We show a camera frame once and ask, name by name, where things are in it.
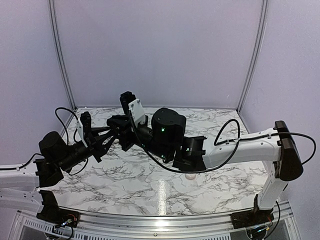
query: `marble table surface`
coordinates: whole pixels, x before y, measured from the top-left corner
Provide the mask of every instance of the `marble table surface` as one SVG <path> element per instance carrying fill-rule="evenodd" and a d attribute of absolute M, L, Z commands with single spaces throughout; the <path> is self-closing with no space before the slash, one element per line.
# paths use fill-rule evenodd
<path fill-rule="evenodd" d="M 144 108 L 149 120 L 157 109 Z M 222 125 L 232 118 L 240 121 L 241 134 L 247 133 L 235 110 L 173 109 L 187 118 L 187 137 L 215 137 Z M 123 114 L 121 108 L 80 108 L 76 114 L 80 116 L 85 111 L 91 114 L 93 127 L 104 127 L 112 115 Z M 75 127 L 76 120 L 72 119 L 68 127 L 71 139 Z M 236 132 L 236 125 L 231 124 L 222 135 L 236 136 Z M 80 170 L 83 164 L 75 166 L 71 173 Z M 136 146 L 122 151 L 117 141 L 102 162 L 97 163 L 91 157 L 81 173 L 63 174 L 64 179 L 57 185 L 45 188 L 53 191 L 60 206 L 145 216 L 201 215 L 251 208 L 255 195 L 267 179 L 263 163 L 255 161 L 227 164 L 189 180 L 184 174 L 162 169 Z"/>

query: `metal corner post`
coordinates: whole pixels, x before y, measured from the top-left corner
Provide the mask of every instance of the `metal corner post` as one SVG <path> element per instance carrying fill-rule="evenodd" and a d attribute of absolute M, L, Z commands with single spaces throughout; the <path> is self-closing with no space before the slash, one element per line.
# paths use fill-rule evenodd
<path fill-rule="evenodd" d="M 255 44 L 254 44 L 254 48 L 253 48 L 253 53 L 252 53 L 249 69 L 248 69 L 248 72 L 245 77 L 245 82 L 243 85 L 240 100 L 239 100 L 238 106 L 236 108 L 236 111 L 238 113 L 240 113 L 244 107 L 244 104 L 245 104 L 245 101 L 246 101 L 246 98 L 247 98 L 247 95 L 249 92 L 249 88 L 250 88 L 252 79 L 254 77 L 254 73 L 255 73 L 255 69 L 256 69 L 256 65 L 257 65 L 257 61 L 258 61 L 258 56 L 259 56 L 261 46 L 263 43 L 263 39 L 264 39 L 268 7 L 269 7 L 269 0 L 262 0 L 260 20 L 259 20 L 258 31 L 256 34 Z"/>
<path fill-rule="evenodd" d="M 61 43 L 60 43 L 55 1 L 48 0 L 48 6 L 49 6 L 49 17 L 50 17 L 50 23 L 51 23 L 51 29 L 52 29 L 53 41 L 54 41 L 54 48 L 56 51 L 57 60 L 58 60 L 59 68 L 61 71 L 63 85 L 65 88 L 66 96 L 68 98 L 70 107 L 72 108 L 72 110 L 76 110 L 77 106 L 76 106 L 75 99 L 74 99 L 74 96 L 73 96 L 73 93 L 71 90 L 71 85 L 70 85 L 67 69 L 65 66 L 65 61 L 64 61 L 64 57 L 63 57 L 63 53 L 62 53 Z"/>

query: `metal frame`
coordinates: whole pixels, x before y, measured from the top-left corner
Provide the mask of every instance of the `metal frame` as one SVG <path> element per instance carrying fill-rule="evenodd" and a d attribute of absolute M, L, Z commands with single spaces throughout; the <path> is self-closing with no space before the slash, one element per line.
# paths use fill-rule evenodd
<path fill-rule="evenodd" d="M 300 240 L 293 213 L 288 201 L 280 203 L 281 220 L 287 220 L 291 240 Z M 210 240 L 228 236 L 232 232 L 244 231 L 233 229 L 231 212 L 192 215 L 192 216 L 132 216 L 97 213 L 80 210 L 78 227 L 74 229 L 75 240 L 137 240 L 137 239 L 184 239 Z M 277 220 L 278 207 L 274 207 Z M 9 240 L 19 239 L 23 226 L 50 233 L 53 226 L 36 218 L 34 212 L 18 211 L 12 226 Z"/>
<path fill-rule="evenodd" d="M 246 74 L 246 78 L 245 78 L 244 86 L 243 86 L 242 93 L 240 96 L 240 100 L 239 100 L 238 106 L 236 108 L 236 111 L 238 113 L 240 113 L 242 108 L 244 107 L 244 104 L 245 104 L 245 101 L 246 101 L 246 98 L 247 98 L 247 95 L 249 92 L 249 88 L 250 88 L 252 79 L 254 77 L 259 53 L 261 51 L 261 46 L 262 46 L 264 35 L 265 35 L 268 8 L 269 8 L 269 0 L 263 0 L 262 6 L 261 6 L 258 32 L 257 32 L 256 39 L 255 39 L 253 53 L 252 53 L 249 69 Z"/>
<path fill-rule="evenodd" d="M 51 29 L 52 29 L 52 34 L 53 34 L 54 47 L 55 47 L 55 51 L 56 51 L 56 55 L 57 55 L 59 68 L 61 71 L 63 85 L 64 85 L 66 96 L 68 98 L 68 101 L 69 101 L 69 104 L 70 104 L 72 110 L 76 110 L 77 105 L 75 103 L 75 99 L 74 99 L 74 96 L 73 96 L 73 93 L 71 90 L 68 72 L 66 69 L 66 65 L 65 65 L 65 61 L 64 61 L 64 57 L 63 57 L 63 53 L 62 53 L 62 48 L 61 48 L 61 43 L 60 43 L 55 1 L 48 0 L 48 7 L 49 7 L 49 16 L 50 16 L 50 23 L 51 23 Z"/>

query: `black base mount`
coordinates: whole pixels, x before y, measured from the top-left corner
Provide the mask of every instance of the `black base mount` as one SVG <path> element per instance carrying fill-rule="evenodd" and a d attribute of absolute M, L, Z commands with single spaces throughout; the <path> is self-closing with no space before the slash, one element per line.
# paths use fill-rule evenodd
<path fill-rule="evenodd" d="M 79 212 L 63 209 L 58 206 L 57 200 L 51 191 L 40 190 L 42 196 L 43 209 L 36 214 L 37 219 L 41 219 L 53 224 L 61 225 L 68 219 L 73 219 L 73 222 L 68 226 L 76 228 L 79 221 Z"/>
<path fill-rule="evenodd" d="M 270 210 L 260 210 L 258 207 L 258 195 L 254 198 L 254 207 L 251 210 L 239 211 L 231 214 L 231 221 L 234 229 L 247 228 L 259 224 L 268 223 L 269 219 L 274 220 L 275 217 Z"/>

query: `enclosure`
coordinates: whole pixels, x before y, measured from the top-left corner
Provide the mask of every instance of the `enclosure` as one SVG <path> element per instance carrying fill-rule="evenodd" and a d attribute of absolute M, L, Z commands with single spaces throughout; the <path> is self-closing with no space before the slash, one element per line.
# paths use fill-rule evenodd
<path fill-rule="evenodd" d="M 123 114 L 126 91 L 149 120 L 161 107 L 185 116 L 188 137 L 214 138 L 229 119 L 242 135 L 283 120 L 320 143 L 319 11 L 316 0 L 2 1 L 1 165 L 25 163 L 51 131 L 67 140 L 57 107 L 88 111 L 93 127 L 105 127 Z M 74 143 L 76 119 L 58 114 Z M 235 132 L 231 124 L 223 136 Z M 293 138 L 307 159 L 313 146 Z M 319 238 L 319 167 L 316 153 L 282 192 L 269 239 Z M 114 144 L 101 163 L 90 157 L 46 189 L 83 215 L 72 239 L 238 240 L 245 230 L 233 229 L 229 212 L 253 207 L 271 168 L 237 162 L 190 180 Z M 1 239 L 44 238 L 34 214 L 0 211 Z"/>

